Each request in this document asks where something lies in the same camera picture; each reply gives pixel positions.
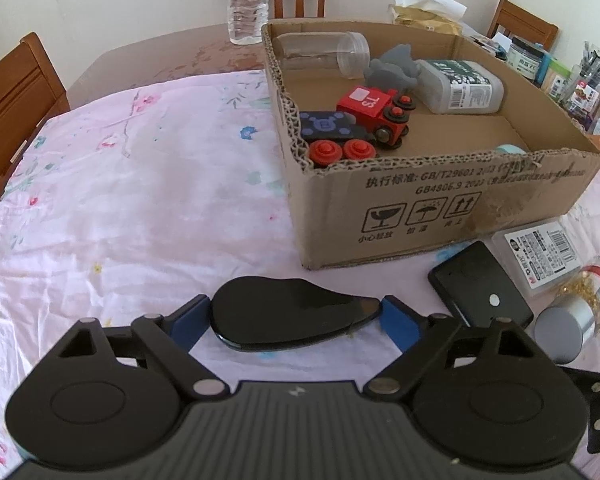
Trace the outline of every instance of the wooden table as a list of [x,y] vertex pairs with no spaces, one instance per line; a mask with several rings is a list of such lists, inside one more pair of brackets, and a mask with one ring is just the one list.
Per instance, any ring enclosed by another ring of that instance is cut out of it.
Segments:
[[71,108],[105,95],[191,75],[259,70],[262,44],[229,41],[226,23],[121,46],[100,56],[67,91]]

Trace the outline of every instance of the open cardboard box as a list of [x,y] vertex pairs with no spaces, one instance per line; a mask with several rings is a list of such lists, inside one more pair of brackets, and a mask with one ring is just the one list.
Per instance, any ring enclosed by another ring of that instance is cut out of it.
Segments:
[[[282,71],[275,37],[360,32],[372,57],[410,43],[414,59],[472,60],[499,77],[497,114],[435,115],[423,104],[398,150],[315,169],[299,112],[335,110],[362,81],[337,70]],[[546,95],[470,41],[385,23],[277,20],[264,28],[267,79],[302,264],[392,258],[566,213],[600,169],[600,152]],[[526,155],[494,152],[515,144]]]

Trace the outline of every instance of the tablecloth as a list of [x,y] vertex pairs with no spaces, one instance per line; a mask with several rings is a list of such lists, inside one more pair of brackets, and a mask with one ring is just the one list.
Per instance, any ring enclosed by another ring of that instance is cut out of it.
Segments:
[[[600,252],[600,174],[562,221],[584,258]],[[78,318],[116,326],[168,314],[246,274],[393,294],[422,314],[445,312],[426,274],[461,247],[304,270],[262,72],[123,91],[51,119],[0,200],[0,478],[19,463],[6,402]],[[360,386],[399,352],[376,321],[307,348],[255,354],[208,331],[192,355],[235,388],[246,379]],[[600,370],[600,337],[573,365]],[[600,479],[600,455],[584,443],[574,463]]]

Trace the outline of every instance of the clear plastic jar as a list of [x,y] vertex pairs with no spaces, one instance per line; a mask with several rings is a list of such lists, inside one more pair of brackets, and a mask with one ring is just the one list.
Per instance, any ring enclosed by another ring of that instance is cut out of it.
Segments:
[[535,338],[556,363],[567,364],[600,333],[600,254],[560,286],[536,320]]
[[280,68],[335,68],[343,77],[359,79],[369,66],[366,38],[358,32],[288,32],[274,40]]

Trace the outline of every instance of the light blue round object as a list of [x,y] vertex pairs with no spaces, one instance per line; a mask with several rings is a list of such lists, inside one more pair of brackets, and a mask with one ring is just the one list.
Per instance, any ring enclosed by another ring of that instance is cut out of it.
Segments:
[[526,153],[525,150],[513,144],[501,144],[495,149],[495,151],[500,153],[513,153],[516,155],[524,155]]

